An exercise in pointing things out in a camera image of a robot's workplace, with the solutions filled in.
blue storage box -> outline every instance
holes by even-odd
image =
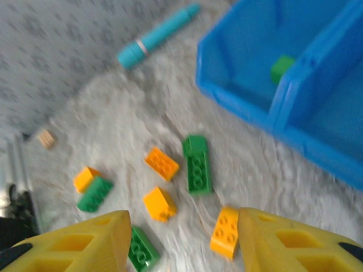
[[[202,93],[363,189],[363,2],[242,0],[199,43]],[[278,86],[270,69],[296,63]]]

teal marker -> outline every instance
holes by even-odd
[[[198,14],[199,10],[200,5],[197,3],[190,4],[179,10],[176,14],[147,33],[144,37],[127,45],[126,48],[117,55],[117,59],[125,69],[131,69],[168,37],[189,23],[191,19]]]

yellow plastic piece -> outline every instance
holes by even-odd
[[[159,187],[144,196],[143,202],[151,218],[161,222],[167,222],[178,210],[170,195]]]
[[[77,177],[74,178],[74,186],[78,193],[84,193],[95,176],[102,177],[97,170],[86,166]]]
[[[26,239],[33,248],[1,272],[124,272],[131,241],[128,211],[114,211]]]
[[[344,236],[252,208],[239,211],[246,272],[353,272],[363,263],[338,245]]]
[[[212,239],[211,250],[233,259],[238,244],[238,210],[224,207],[218,216]]]
[[[179,165],[156,147],[150,151],[145,162],[166,181],[170,181],[179,170]]]

yellow lego brick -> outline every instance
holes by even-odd
[[[86,166],[77,177],[74,178],[74,186],[78,193],[84,193],[87,187],[91,184],[95,176],[102,177],[102,174],[97,170]]]
[[[128,211],[114,211],[21,241],[33,248],[1,272],[124,272],[130,241]]]
[[[176,205],[170,195],[159,187],[144,196],[143,202],[154,220],[167,222],[177,212]]]
[[[210,240],[211,250],[233,259],[238,243],[238,210],[224,207],[218,216]]]
[[[166,181],[170,181],[179,169],[178,163],[173,161],[156,147],[150,151],[145,162]]]
[[[339,243],[362,246],[344,236],[288,218],[242,208],[238,234],[246,272],[363,271],[363,262]]]

floor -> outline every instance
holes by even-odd
[[[162,259],[155,271],[242,271],[209,249],[222,206],[248,206],[286,216],[363,243],[363,193],[347,187],[263,131],[204,97],[195,86],[198,40],[229,8],[201,0],[196,20],[132,72],[114,69],[94,78],[79,97],[49,121],[57,137],[47,151],[34,137],[26,145],[32,185],[46,231],[113,210],[129,210]],[[208,139],[214,193],[191,197],[181,141],[189,133]],[[153,146],[180,170],[164,182],[143,161]],[[95,214],[77,210],[73,177],[89,165],[115,183]],[[142,197],[159,185],[178,214],[153,221]],[[128,264],[128,271],[134,271]]]

